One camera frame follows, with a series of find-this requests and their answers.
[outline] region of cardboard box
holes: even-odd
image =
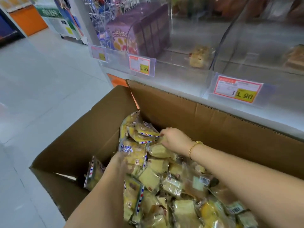
[[[59,176],[83,176],[92,155],[106,164],[117,151],[123,119],[137,110],[157,128],[184,131],[215,149],[304,179],[304,144],[273,130],[135,81],[116,86],[34,160],[30,167],[65,219],[88,194]]]

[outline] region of bracelet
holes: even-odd
[[[192,160],[192,158],[191,158],[191,152],[192,152],[193,148],[194,148],[197,144],[203,144],[203,143],[200,142],[200,141],[196,141],[196,142],[194,143],[194,145],[189,149],[189,158],[190,158],[191,160]]]

